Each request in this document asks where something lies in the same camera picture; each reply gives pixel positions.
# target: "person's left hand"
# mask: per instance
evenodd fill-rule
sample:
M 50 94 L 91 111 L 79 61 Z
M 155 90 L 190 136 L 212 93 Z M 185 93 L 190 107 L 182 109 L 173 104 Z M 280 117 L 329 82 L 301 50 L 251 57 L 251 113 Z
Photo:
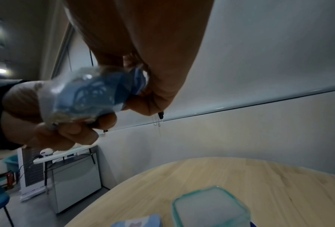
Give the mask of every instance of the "person's left hand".
M 115 125 L 116 115 L 107 114 L 90 125 L 84 122 L 60 124 L 57 130 L 48 130 L 41 119 L 37 97 L 43 83 L 17 84 L 4 95 L 0 121 L 2 131 L 10 142 L 41 149 L 68 150 L 75 143 L 93 144 L 99 137 L 93 128 L 107 130 Z

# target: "floor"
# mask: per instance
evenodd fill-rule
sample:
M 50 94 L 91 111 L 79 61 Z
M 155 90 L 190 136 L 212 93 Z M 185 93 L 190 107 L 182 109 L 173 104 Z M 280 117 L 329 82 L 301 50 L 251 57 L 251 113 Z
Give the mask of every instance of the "floor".
M 108 192 L 102 188 L 59 215 L 50 209 L 46 194 L 40 194 L 28 201 L 20 202 L 20 192 L 11 191 L 7 205 L 15 227 L 63 227 L 88 205 Z M 3 209 L 0 210 L 0 227 L 9 227 L 9 221 Z

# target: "plastic bag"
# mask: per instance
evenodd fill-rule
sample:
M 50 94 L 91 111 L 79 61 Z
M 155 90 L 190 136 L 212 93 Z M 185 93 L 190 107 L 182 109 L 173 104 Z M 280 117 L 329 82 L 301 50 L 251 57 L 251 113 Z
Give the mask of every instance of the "plastic bag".
M 86 67 L 48 81 L 38 92 L 40 113 L 49 125 L 94 122 L 122 110 L 130 95 L 138 95 L 147 78 L 139 68 Z

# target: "round wooden table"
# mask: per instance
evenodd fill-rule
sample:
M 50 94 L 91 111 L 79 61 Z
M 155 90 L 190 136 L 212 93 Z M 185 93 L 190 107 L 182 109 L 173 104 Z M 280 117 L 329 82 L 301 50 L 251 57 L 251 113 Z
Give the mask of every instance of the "round wooden table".
M 97 199 L 67 227 L 110 227 L 155 213 L 170 227 L 173 199 L 214 185 L 243 201 L 257 227 L 335 227 L 335 175 L 220 157 L 173 162 L 138 174 Z

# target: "teal-edged container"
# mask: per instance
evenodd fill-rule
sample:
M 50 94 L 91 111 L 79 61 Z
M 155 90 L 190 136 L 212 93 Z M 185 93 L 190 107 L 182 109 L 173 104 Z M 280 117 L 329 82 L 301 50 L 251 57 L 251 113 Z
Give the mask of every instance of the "teal-edged container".
M 172 202 L 176 227 L 250 227 L 249 209 L 231 193 L 211 187 L 182 195 Z

